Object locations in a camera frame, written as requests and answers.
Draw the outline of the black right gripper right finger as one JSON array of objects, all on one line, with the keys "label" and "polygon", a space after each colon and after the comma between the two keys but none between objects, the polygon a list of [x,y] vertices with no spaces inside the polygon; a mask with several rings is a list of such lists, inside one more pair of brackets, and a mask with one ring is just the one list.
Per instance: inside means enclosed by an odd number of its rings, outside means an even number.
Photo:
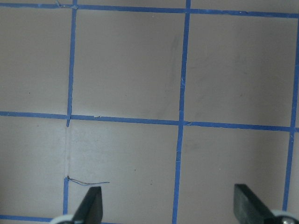
[{"label": "black right gripper right finger", "polygon": [[234,215],[240,224],[276,224],[276,217],[246,184],[234,185]]}]

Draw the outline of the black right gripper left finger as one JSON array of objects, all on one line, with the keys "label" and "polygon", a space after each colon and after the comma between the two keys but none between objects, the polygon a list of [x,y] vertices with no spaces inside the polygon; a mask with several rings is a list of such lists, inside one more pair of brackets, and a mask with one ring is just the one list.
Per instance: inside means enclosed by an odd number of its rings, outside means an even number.
[{"label": "black right gripper left finger", "polygon": [[100,224],[103,218],[101,187],[91,187],[71,219],[72,224]]}]

